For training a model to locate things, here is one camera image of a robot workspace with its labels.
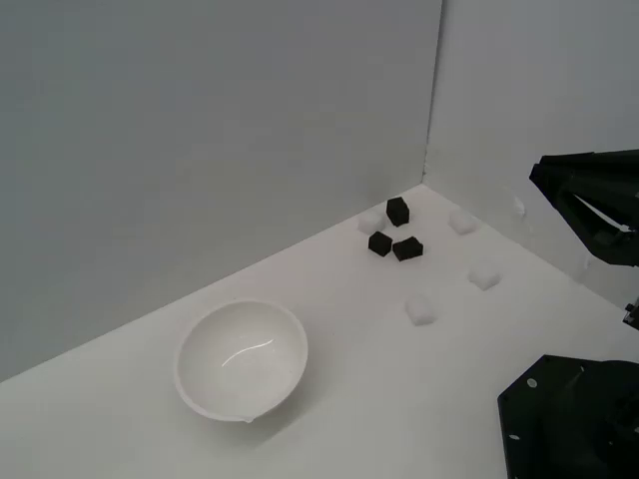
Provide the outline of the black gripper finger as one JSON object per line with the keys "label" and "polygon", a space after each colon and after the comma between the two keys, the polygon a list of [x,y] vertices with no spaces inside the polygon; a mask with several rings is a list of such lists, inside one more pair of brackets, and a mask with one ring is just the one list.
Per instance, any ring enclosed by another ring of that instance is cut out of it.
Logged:
{"label": "black gripper finger", "polygon": [[591,206],[629,229],[638,227],[638,152],[547,155],[533,184],[564,217]]}
{"label": "black gripper finger", "polygon": [[[530,180],[533,183],[533,169]],[[619,225],[591,206],[566,217],[559,214],[595,257],[612,265],[638,264],[638,227]]]}

